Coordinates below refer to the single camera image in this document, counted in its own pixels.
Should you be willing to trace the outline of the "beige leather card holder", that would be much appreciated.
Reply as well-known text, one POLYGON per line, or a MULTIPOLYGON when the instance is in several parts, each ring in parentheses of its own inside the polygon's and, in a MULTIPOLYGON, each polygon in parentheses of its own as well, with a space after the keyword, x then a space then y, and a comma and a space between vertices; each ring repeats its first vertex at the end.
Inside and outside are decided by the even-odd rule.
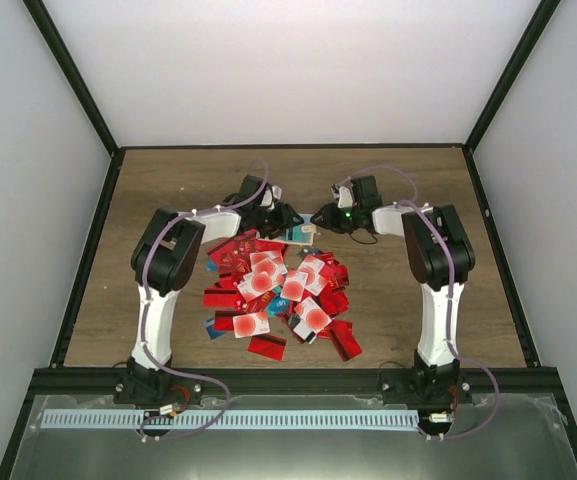
POLYGON ((311 246, 317 235, 317 226, 311 222, 312 215, 300 213, 304 220, 302 224, 287 229, 276 238, 280 243, 289 245, 311 246))

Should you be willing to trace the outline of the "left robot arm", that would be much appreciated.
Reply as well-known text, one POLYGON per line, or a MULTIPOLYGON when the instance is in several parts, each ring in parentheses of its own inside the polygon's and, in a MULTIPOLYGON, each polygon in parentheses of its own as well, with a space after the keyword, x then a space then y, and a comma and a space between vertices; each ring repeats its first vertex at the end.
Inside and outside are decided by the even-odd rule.
POLYGON ((304 219, 281 201, 281 189, 248 175, 240 190, 204 210, 156 210, 131 257, 140 309, 137 337, 117 394, 120 403, 159 404, 172 397, 171 331, 175 306, 202 244, 254 230, 274 239, 304 219))

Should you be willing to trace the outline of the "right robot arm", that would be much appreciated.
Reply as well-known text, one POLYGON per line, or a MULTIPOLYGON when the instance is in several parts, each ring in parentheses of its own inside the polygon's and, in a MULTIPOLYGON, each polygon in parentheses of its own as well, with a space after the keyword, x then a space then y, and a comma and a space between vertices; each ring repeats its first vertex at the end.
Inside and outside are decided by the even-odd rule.
POLYGON ((476 263, 474 249, 454 205, 418 206, 413 200, 386 205, 374 176, 350 183, 335 184, 334 200, 316 211, 311 222, 336 234, 363 229, 405 240, 409 267, 422 293, 421 336, 410 383, 419 400, 436 402, 459 377, 458 310, 476 263))

